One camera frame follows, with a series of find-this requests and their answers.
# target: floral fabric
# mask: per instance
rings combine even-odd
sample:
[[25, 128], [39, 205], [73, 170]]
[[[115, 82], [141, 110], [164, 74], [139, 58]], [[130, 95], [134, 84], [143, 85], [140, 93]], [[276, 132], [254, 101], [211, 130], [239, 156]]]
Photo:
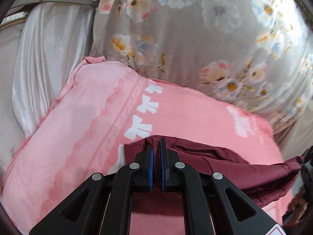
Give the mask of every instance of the floral fabric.
[[313, 95], [313, 36], [294, 0], [100, 0], [91, 55], [260, 114], [275, 132]]

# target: pink ruffled edge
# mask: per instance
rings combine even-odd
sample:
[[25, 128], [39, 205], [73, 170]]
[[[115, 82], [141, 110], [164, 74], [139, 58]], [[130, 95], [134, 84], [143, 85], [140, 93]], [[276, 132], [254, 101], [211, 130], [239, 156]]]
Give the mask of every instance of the pink ruffled edge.
[[[40, 125], [46, 119], [46, 117], [50, 114], [50, 112], [62, 101], [62, 99], [65, 97], [65, 95], [73, 88], [75, 75], [79, 71], [79, 69], [83, 65], [86, 65], [86, 64], [100, 63], [100, 62], [104, 62], [104, 61], [107, 61], [104, 56], [101, 56], [101, 57], [91, 57], [91, 56], [84, 57], [83, 61], [79, 65], [77, 65], [76, 68], [69, 75], [69, 77], [68, 77], [68, 79], [67, 79], [63, 89], [61, 90], [59, 96], [52, 101], [51, 107], [47, 111], [46, 115], [40, 119], [40, 122], [37, 125], [37, 129], [40, 127]], [[6, 182], [7, 178], [8, 178], [8, 176], [9, 176], [12, 168], [14, 167], [14, 164], [15, 164], [15, 161], [16, 161], [17, 157], [21, 153], [22, 149], [26, 146], [28, 141], [31, 139], [31, 137], [32, 136], [30, 136], [30, 137], [26, 138], [25, 140], [23, 140], [23, 142], [21, 143], [19, 148], [16, 150], [14, 156], [10, 160], [10, 163], [8, 165], [7, 170], [5, 171], [3, 177], [0, 180], [0, 194], [3, 192], [5, 182]]]

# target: pillow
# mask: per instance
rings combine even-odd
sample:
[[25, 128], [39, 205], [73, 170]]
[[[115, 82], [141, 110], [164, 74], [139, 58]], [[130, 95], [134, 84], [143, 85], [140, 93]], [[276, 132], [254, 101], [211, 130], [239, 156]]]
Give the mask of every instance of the pillow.
[[[252, 164], [283, 161], [265, 119], [195, 90], [143, 78], [120, 62], [87, 60], [70, 75], [6, 174], [3, 206], [22, 233], [92, 173], [116, 172], [125, 164], [123, 145], [150, 135], [226, 147]], [[279, 221], [279, 205], [271, 209]], [[151, 220], [164, 232], [171, 223], [184, 234], [182, 217], [141, 215], [134, 214], [131, 227]]]

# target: burgundy cloth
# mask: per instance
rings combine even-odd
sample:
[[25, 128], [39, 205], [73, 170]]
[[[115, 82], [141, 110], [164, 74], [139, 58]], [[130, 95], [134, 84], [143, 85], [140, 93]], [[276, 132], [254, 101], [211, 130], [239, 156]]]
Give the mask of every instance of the burgundy cloth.
[[[163, 136], [155, 135], [146, 139], [125, 145], [125, 160], [126, 163], [131, 163], [135, 159], [135, 155], [144, 149], [145, 140], [148, 141], [154, 149], [154, 171], [159, 177], [160, 165], [158, 156], [158, 141]], [[238, 188], [240, 188], [247, 196], [249, 196], [258, 206], [264, 207], [269, 203], [278, 200], [284, 196], [294, 184], [298, 171], [301, 165], [297, 162], [297, 157], [294, 157], [281, 164], [260, 165], [249, 164], [235, 152], [224, 147], [213, 147], [201, 143], [195, 143], [185, 139], [175, 137], [165, 137], [166, 146], [170, 150], [178, 153], [182, 162], [192, 165], [198, 172], [212, 174], [221, 172]], [[142, 202], [143, 194], [140, 194], [141, 203], [140, 212], [145, 204], [149, 205], [149, 209], [153, 204]], [[152, 193], [155, 204], [166, 203], [165, 195], [158, 191]], [[170, 200], [171, 207], [175, 208], [173, 202], [179, 202], [176, 196], [172, 196]], [[134, 197], [134, 204], [139, 199]]]

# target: white sticker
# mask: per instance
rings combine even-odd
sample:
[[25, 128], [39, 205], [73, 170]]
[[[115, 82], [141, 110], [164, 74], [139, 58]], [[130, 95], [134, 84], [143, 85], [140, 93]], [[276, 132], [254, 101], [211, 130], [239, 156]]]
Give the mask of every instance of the white sticker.
[[279, 224], [276, 224], [266, 235], [286, 235], [286, 233]]

